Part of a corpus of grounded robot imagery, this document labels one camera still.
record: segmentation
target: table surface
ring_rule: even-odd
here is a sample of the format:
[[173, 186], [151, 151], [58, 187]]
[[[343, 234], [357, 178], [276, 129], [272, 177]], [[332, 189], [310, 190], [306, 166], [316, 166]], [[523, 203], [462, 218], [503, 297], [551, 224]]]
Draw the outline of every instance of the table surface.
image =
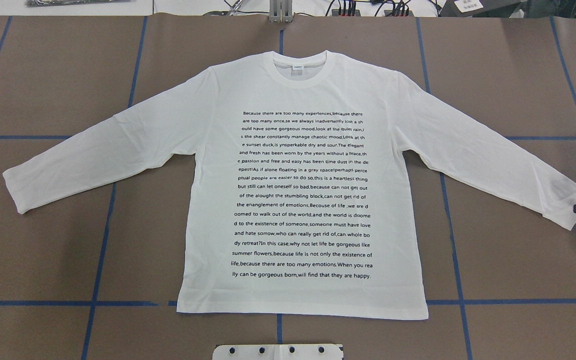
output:
[[270, 50], [402, 71], [576, 182], [576, 20], [0, 16], [0, 359], [210, 359], [221, 344], [277, 343], [343, 344], [348, 360], [576, 359], [576, 226], [414, 153], [425, 321], [176, 313], [190, 155], [17, 214], [2, 171]]

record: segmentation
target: t-shirt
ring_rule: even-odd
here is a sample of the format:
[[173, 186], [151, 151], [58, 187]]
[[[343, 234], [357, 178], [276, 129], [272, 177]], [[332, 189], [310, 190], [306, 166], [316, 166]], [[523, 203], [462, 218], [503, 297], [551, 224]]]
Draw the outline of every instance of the t-shirt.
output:
[[572, 180], [402, 73], [330, 51], [211, 66], [3, 176], [23, 214], [194, 154], [178, 312], [420, 320], [406, 150], [576, 223]]

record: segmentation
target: metal bracket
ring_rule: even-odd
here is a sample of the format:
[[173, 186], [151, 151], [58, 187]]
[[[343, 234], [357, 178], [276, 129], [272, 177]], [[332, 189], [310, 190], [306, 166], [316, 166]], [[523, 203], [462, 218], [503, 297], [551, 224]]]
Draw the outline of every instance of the metal bracket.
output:
[[228, 11], [228, 13], [226, 15], [228, 16], [232, 16], [237, 14], [237, 11], [240, 9], [240, 7], [242, 7], [242, 3], [244, 0], [237, 0], [232, 7], [230, 8], [230, 11]]
[[341, 344], [220, 345], [212, 360], [343, 360]]
[[293, 0], [270, 0], [271, 23], [293, 22]]

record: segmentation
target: cable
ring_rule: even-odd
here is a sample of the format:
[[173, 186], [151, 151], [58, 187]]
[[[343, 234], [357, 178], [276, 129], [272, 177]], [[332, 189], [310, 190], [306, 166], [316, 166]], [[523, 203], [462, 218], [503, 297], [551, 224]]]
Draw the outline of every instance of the cable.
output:
[[412, 0], [407, 0], [407, 2], [402, 4], [401, 12], [398, 14], [399, 16], [408, 16], [410, 14], [410, 6], [408, 6], [409, 2], [412, 2]]
[[338, 16], [355, 16], [357, 13], [357, 1], [348, 0], [348, 5], [346, 6], [346, 0], [343, 0], [343, 8], [340, 6], [338, 11]]
[[332, 7], [332, 5], [335, 3], [335, 0], [330, 1], [330, 5], [328, 5], [328, 10], [326, 10], [326, 14], [324, 16], [328, 16], [329, 12], [330, 12], [330, 8]]
[[386, 3], [392, 3], [394, 5], [394, 2], [392, 0], [386, 0], [384, 2], [382, 2], [379, 7], [377, 8], [377, 12], [374, 13], [375, 16], [377, 16], [377, 14], [379, 14], [379, 11], [382, 9], [382, 6], [384, 6], [384, 4]]
[[574, 0], [574, 4], [572, 5], [572, 8], [570, 9], [570, 19], [573, 18], [573, 16], [575, 16], [575, 8], [576, 8], [576, 0]]
[[230, 11], [208, 11], [203, 16], [226, 16]]
[[390, 10], [390, 13], [387, 14], [386, 16], [395, 16], [395, 13], [398, 14], [400, 13], [400, 7], [402, 7], [402, 2], [397, 2], [397, 4], [395, 4], [395, 2], [392, 2], [392, 10]]
[[237, 10], [238, 13], [242, 13], [242, 14], [266, 14], [269, 15], [270, 13], [268, 11], [242, 11], [242, 10]]

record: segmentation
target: white sticker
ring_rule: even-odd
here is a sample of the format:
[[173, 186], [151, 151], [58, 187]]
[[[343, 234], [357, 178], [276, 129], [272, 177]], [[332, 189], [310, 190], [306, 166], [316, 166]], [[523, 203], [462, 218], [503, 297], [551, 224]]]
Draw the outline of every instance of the white sticker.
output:
[[480, 0], [454, 0], [454, 4], [462, 13], [484, 8]]

